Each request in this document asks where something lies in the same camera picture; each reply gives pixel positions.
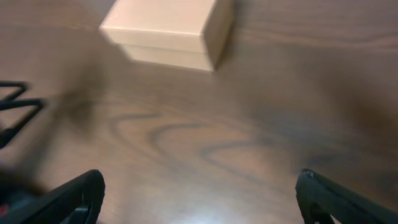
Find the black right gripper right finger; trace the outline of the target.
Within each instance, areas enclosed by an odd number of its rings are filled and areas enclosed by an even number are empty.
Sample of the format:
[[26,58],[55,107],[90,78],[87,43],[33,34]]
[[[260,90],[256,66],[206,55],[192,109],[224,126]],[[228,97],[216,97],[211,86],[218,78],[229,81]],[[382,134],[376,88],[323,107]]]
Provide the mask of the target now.
[[397,213],[355,192],[304,169],[295,186],[296,199],[305,224],[397,224]]

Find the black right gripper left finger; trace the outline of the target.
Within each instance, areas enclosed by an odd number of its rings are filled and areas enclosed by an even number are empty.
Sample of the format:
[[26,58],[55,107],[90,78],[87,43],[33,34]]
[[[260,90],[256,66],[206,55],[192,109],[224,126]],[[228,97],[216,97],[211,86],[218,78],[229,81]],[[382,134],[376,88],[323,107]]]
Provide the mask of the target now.
[[1,223],[96,223],[105,196],[98,170],[53,189],[1,172]]

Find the brown cardboard box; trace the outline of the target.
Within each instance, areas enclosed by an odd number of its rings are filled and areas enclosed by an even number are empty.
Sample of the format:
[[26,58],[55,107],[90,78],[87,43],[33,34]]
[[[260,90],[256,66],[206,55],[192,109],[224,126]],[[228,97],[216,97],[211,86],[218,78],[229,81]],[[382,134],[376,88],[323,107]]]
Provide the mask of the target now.
[[131,60],[212,72],[233,19],[232,0],[117,0],[99,29]]

